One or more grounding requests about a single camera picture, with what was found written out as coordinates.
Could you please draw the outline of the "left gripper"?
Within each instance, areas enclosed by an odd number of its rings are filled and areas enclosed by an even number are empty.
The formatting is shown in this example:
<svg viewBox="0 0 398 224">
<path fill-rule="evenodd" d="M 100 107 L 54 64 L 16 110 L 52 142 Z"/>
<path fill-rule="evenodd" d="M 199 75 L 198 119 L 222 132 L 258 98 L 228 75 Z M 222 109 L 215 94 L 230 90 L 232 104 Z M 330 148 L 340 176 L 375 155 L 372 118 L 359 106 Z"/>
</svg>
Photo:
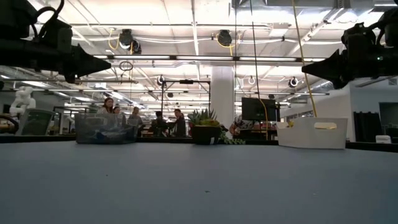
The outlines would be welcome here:
<svg viewBox="0 0 398 224">
<path fill-rule="evenodd" d="M 53 58 L 52 70 L 63 75 L 67 83 L 75 83 L 76 75 L 80 78 L 111 68 L 109 62 L 86 53 L 80 44 L 57 43 L 56 50 L 58 55 Z M 78 71 L 78 62 L 85 68 Z"/>
</svg>

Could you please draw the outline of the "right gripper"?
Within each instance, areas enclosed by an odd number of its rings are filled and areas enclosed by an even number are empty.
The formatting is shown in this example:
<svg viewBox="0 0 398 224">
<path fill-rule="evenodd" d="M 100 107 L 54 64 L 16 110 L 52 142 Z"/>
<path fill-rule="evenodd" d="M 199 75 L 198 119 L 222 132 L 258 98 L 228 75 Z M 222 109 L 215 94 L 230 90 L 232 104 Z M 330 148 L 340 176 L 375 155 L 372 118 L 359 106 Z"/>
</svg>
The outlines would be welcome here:
<svg viewBox="0 0 398 224">
<path fill-rule="evenodd" d="M 337 66 L 338 71 L 328 70 Z M 322 61 L 304 65 L 302 72 L 306 76 L 318 77 L 334 89 L 342 89 L 358 78 L 397 76 L 397 48 L 375 46 L 342 52 L 338 49 Z"/>
</svg>

